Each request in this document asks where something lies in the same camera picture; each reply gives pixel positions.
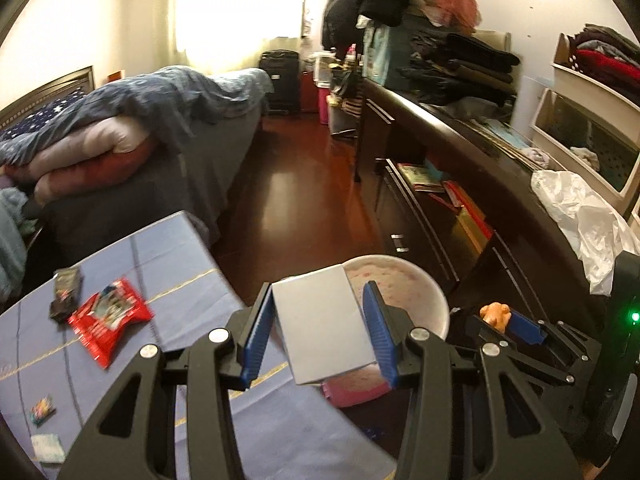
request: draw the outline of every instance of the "red snack package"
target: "red snack package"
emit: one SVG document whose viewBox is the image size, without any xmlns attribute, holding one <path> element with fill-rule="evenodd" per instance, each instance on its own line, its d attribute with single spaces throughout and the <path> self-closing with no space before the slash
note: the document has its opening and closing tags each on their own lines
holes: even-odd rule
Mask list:
<svg viewBox="0 0 640 480">
<path fill-rule="evenodd" d="M 153 316 L 129 280 L 120 278 L 90 297 L 68 322 L 98 364 L 108 368 L 124 328 L 129 323 L 149 321 Z"/>
</svg>

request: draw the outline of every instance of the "black coat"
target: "black coat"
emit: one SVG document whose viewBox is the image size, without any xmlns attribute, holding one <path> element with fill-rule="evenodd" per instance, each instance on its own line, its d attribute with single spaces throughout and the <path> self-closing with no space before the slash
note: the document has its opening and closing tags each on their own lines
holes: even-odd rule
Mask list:
<svg viewBox="0 0 640 480">
<path fill-rule="evenodd" d="M 364 30 L 356 28 L 359 13 L 358 0 L 327 0 L 322 21 L 322 46 L 325 50 L 335 47 L 338 57 L 343 58 L 355 43 L 362 51 Z"/>
</svg>

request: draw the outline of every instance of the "yellow stripe on tablecloth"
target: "yellow stripe on tablecloth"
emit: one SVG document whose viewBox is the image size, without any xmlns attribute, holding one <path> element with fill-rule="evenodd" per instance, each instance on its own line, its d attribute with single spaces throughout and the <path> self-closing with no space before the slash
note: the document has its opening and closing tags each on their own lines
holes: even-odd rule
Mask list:
<svg viewBox="0 0 640 480">
<path fill-rule="evenodd" d="M 160 294 L 152 297 L 150 300 L 147 301 L 147 303 L 152 303 L 155 300 L 159 300 L 160 298 L 164 298 L 165 296 L 168 296 L 169 294 L 176 292 L 178 290 L 180 290 L 181 288 L 184 288 L 187 285 L 191 285 L 191 283 L 197 282 L 199 279 L 204 278 L 205 276 L 209 276 L 210 274 L 214 273 L 214 272 L 220 272 L 219 269 L 215 268 L 215 269 L 209 269 L 206 272 L 203 272 L 201 274 L 198 274 L 197 276 L 194 276 L 193 278 L 191 278 L 190 280 L 187 280 L 186 282 L 181 283 L 180 285 L 174 286 L 173 288 L 170 288 L 169 290 L 166 290 L 164 292 L 161 292 Z M 73 343 L 78 342 L 78 338 L 72 339 L 71 341 L 60 345 L 58 348 L 54 348 L 53 350 L 50 350 L 49 352 L 44 353 L 43 355 L 41 355 L 40 357 L 36 357 L 33 361 L 29 361 L 26 364 L 23 364 L 17 368 L 14 368 L 13 370 L 0 375 L 0 381 L 3 381 L 9 377 L 14 376 L 15 374 L 17 374 L 18 372 L 21 372 L 22 370 L 24 370 L 25 368 L 28 368 L 31 365 L 34 365 L 36 363 L 39 363 L 40 361 L 42 361 L 43 359 L 46 359 L 47 357 L 51 357 L 53 354 L 56 354 L 57 352 L 60 352 L 61 350 L 65 349 L 66 347 L 68 347 L 69 345 L 72 345 Z"/>
<path fill-rule="evenodd" d="M 264 381 L 266 381 L 267 379 L 271 379 L 275 374 L 283 371 L 285 368 L 287 368 L 289 366 L 289 363 L 282 363 L 279 364 L 278 366 L 276 366 L 275 368 L 272 368 L 271 370 L 269 370 L 267 373 L 265 373 L 264 375 L 261 375 L 260 377 L 258 377 L 255 381 L 253 381 L 251 383 L 251 387 L 254 388 L 256 387 L 258 384 L 262 384 Z M 229 392 L 229 400 L 234 400 L 237 399 L 238 397 L 240 397 L 242 394 L 244 394 L 244 392 Z M 175 421 L 175 427 L 177 428 L 178 426 L 183 425 L 185 422 L 187 422 L 187 418 L 184 416 L 183 418 L 179 418 L 178 420 Z"/>
</svg>

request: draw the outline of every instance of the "star-patterned pillow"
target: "star-patterned pillow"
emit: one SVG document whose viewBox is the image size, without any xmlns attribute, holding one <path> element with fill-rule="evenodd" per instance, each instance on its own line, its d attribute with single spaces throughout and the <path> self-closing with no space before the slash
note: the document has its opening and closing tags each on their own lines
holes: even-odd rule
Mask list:
<svg viewBox="0 0 640 480">
<path fill-rule="evenodd" d="M 56 115 L 62 110 L 71 106 L 76 101 L 82 99 L 86 94 L 82 88 L 76 88 L 71 94 L 68 94 L 60 99 L 55 99 L 48 105 L 43 106 L 38 110 L 33 110 L 23 120 L 18 123 L 12 124 L 5 130 L 0 132 L 0 142 L 4 140 L 11 140 L 21 134 L 30 134 L 37 132 L 45 124 L 49 123 Z"/>
</svg>

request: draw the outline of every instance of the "black suitcase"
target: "black suitcase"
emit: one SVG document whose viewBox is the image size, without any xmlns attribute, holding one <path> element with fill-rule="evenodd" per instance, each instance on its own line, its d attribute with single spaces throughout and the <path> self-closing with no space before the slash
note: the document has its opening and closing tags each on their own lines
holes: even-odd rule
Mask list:
<svg viewBox="0 0 640 480">
<path fill-rule="evenodd" d="M 268 94 L 272 112 L 300 111 L 300 56 L 292 50 L 269 50 L 262 54 L 259 67 L 271 77 L 273 94 Z"/>
</svg>

